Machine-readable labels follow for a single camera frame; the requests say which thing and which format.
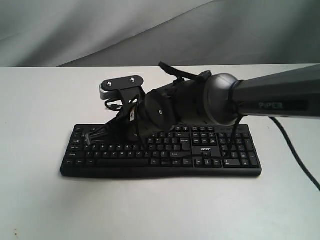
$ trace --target white table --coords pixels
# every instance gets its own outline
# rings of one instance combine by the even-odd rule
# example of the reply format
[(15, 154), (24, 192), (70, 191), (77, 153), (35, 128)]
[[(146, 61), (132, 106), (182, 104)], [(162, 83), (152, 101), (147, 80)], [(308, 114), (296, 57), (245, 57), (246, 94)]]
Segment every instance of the white table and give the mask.
[[(303, 65), (189, 66), (239, 79)], [(174, 78), (158, 67), (0, 68), (1, 240), (319, 240), (320, 193), (278, 128), (246, 117), (258, 178), (74, 179), (59, 168), (75, 124), (102, 124), (98, 86), (140, 75), (149, 92)], [(320, 120), (281, 119), (320, 180)]]

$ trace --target black keyboard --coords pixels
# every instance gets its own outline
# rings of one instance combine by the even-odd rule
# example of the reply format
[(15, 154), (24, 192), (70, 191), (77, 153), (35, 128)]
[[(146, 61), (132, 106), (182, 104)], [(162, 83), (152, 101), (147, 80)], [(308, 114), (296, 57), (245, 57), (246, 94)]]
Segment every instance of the black keyboard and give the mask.
[(102, 125), (76, 125), (61, 174), (79, 178), (159, 178), (183, 176), (259, 176), (261, 164), (249, 131), (240, 124), (231, 154), (231, 127), (176, 126), (139, 143), (86, 145), (84, 133)]

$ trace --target space bar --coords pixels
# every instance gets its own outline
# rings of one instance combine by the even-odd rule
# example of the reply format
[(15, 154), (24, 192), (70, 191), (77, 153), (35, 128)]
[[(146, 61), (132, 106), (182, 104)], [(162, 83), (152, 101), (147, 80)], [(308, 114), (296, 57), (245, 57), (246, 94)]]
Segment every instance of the space bar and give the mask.
[(123, 159), (123, 158), (109, 158), (109, 159), (98, 159), (96, 161), (97, 167), (106, 168), (139, 168), (146, 167), (149, 165), (149, 159), (136, 158), (136, 159)]

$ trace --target keyboard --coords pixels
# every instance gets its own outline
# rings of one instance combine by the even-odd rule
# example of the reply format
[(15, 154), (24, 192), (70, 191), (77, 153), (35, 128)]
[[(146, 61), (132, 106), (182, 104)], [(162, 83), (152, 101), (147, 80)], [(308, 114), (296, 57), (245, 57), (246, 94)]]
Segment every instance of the keyboard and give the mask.
[(256, 177), (261, 164), (246, 124), (238, 126), (226, 157), (232, 127), (176, 126), (139, 143), (86, 145), (84, 134), (101, 124), (74, 126), (60, 172), (65, 177), (137, 179), (160, 177)]

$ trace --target robotic arm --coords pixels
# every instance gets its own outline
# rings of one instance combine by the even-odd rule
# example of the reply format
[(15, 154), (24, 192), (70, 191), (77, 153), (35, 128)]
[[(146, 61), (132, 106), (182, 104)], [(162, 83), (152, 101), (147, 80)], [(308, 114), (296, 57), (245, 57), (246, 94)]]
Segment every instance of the robotic arm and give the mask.
[[(232, 126), (239, 117), (320, 117), (320, 64), (250, 80), (210, 71), (200, 75), (159, 66), (177, 79), (145, 94), (140, 76), (105, 80), (100, 98), (119, 111), (104, 127), (86, 134), (96, 141), (141, 141), (174, 125)], [(120, 100), (122, 105), (108, 103)]]

